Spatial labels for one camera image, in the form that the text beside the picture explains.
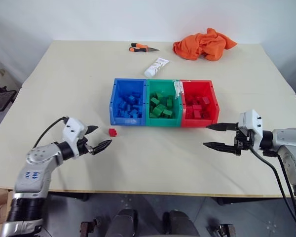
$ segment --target table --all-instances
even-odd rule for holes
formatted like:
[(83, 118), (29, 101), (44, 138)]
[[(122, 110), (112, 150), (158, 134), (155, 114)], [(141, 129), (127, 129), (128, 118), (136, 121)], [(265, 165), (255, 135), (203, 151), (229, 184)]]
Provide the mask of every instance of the table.
[[(133, 53), (129, 42), (54, 41), (24, 82), (0, 125), (0, 188), (12, 188), (25, 154), (57, 118), (69, 115), (100, 128), (90, 145), (109, 138), (114, 78), (145, 78), (157, 58), (170, 60), (159, 79), (210, 79), (219, 122), (237, 122), (254, 108), (263, 128), (296, 127), (296, 96), (258, 44), (239, 44), (218, 62), (188, 61), (169, 42), (143, 42), (158, 52)], [(234, 132), (205, 128), (116, 126), (119, 136), (95, 157), (68, 160), (52, 174), (50, 189), (64, 192), (157, 193), (213, 197), (280, 197), (273, 172), (250, 152), (219, 153), (202, 145), (232, 144)], [(56, 125), (41, 145), (61, 140)], [(275, 158), (266, 158), (279, 170)]]

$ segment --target black cable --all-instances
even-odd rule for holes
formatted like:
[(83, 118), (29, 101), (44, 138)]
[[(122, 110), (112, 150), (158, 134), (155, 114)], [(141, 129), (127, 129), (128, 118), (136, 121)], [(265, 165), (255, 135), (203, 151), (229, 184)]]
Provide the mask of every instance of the black cable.
[(59, 121), (61, 121), (61, 120), (63, 120), (63, 121), (66, 121), (67, 120), (67, 118), (66, 117), (61, 117), (61, 118), (59, 118), (59, 119), (57, 119), (56, 121), (54, 121), (41, 135), (40, 135), (40, 137), (38, 138), (38, 140), (35, 142), (35, 144), (34, 144), (34, 146), (33, 146), (33, 148), (35, 148), (37, 145), (38, 145), (38, 143), (39, 143), (39, 141), (42, 139), (42, 137), (49, 131), (49, 129), (51, 129), (53, 126), (55, 126), (55, 124), (56, 123), (58, 123)]
[(291, 184), (290, 184), (290, 182), (288, 180), (288, 177), (287, 177), (287, 174), (286, 174), (286, 171), (285, 171), (285, 167), (284, 167), (284, 164), (283, 164), (283, 161), (282, 161), (281, 157), (279, 155), (277, 155), (277, 158), (278, 158), (278, 161), (280, 162), (280, 165), (281, 165), (281, 168), (282, 168), (282, 171), (283, 171), (283, 175), (284, 175), (288, 190), (289, 190), (290, 195), (291, 195), (291, 199), (292, 199), (292, 203), (293, 203), (294, 211), (295, 211), (295, 217), (296, 217), (296, 201), (295, 201), (295, 198), (294, 198), (294, 195), (293, 195)]
[(259, 155), (254, 149), (253, 149), (252, 146), (250, 147), (250, 151), (251, 151), (251, 152), (252, 152), (252, 153), (253, 153), (253, 154), (254, 154), (259, 160), (261, 160), (264, 164), (268, 165), (268, 166), (273, 170), (273, 172), (274, 172), (274, 174), (275, 174), (275, 177), (276, 177), (276, 180), (277, 180), (277, 183), (278, 183), (278, 186), (279, 186), (279, 188), (280, 188), (280, 190), (281, 190), (281, 194), (282, 194), (282, 196), (283, 196), (284, 202), (285, 202), (285, 204), (286, 204), (288, 210), (290, 211), (290, 213), (291, 213), (291, 215), (292, 215), (294, 221), (296, 222), (296, 217), (294, 216), (294, 213), (293, 213), (293, 211), (292, 211), (292, 209), (291, 209), (289, 203), (287, 202), (287, 199), (286, 199), (286, 196), (285, 196), (285, 193), (284, 193), (284, 190), (283, 190), (282, 184), (281, 184), (280, 177), (278, 176), (277, 170), (275, 169), (275, 167), (274, 167), (270, 162), (268, 162), (268, 161), (266, 161), (265, 159), (263, 159), (263, 158), (262, 158), (262, 157), (261, 157), (261, 156), (260, 156), (260, 155)]

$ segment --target gray floor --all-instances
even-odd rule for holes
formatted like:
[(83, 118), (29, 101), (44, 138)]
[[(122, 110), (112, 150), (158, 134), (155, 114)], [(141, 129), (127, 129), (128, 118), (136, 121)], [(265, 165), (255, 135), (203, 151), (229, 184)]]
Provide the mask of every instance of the gray floor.
[(210, 197), (164, 195), (93, 194), (86, 202), (50, 195), (42, 237), (77, 237), (81, 221), (101, 217), (102, 226), (90, 237), (103, 237), (110, 221), (121, 209), (134, 208), (139, 213), (137, 236), (162, 232), (165, 211), (185, 212), (202, 237), (210, 237), (209, 222), (230, 223), (238, 237), (293, 237), (295, 225), (282, 199), (234, 203), (220, 206)]

